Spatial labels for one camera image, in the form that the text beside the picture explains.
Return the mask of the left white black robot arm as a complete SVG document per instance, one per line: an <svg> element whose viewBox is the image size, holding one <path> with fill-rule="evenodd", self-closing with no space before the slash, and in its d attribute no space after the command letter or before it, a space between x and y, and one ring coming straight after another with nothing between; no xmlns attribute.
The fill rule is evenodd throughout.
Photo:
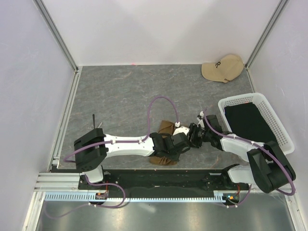
<svg viewBox="0 0 308 231"><path fill-rule="evenodd" d="M187 135L151 133L141 137L119 137L104 134L101 128L83 135L74 141L75 164L78 172L87 176L95 189L105 185L103 160L109 157L139 155L165 157L178 161L182 153L190 150Z"/></svg>

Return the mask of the brown cloth napkin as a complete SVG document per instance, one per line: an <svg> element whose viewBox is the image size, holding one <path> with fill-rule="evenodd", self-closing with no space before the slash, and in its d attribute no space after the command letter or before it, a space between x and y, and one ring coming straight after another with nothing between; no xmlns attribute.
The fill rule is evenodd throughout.
<svg viewBox="0 0 308 231"><path fill-rule="evenodd" d="M172 135L174 131L175 131L175 124L173 122L167 120L161 121L158 133ZM158 165L158 166L174 166L177 164L177 161L173 161L171 159L168 159L167 157L157 157L157 156L151 156L149 162L153 165Z"/></svg>

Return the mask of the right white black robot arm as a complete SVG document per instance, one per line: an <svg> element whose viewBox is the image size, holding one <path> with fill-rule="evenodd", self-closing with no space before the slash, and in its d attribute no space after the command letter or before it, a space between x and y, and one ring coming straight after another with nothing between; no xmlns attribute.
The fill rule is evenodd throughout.
<svg viewBox="0 0 308 231"><path fill-rule="evenodd" d="M237 183L245 183L256 185L264 193L279 191L285 195L295 194L295 171L277 143L249 141L195 123L189 126L188 139L191 147L199 148L208 142L214 148L233 153L249 163L247 166L226 168L227 173L220 177L223 188L229 190Z"/></svg>

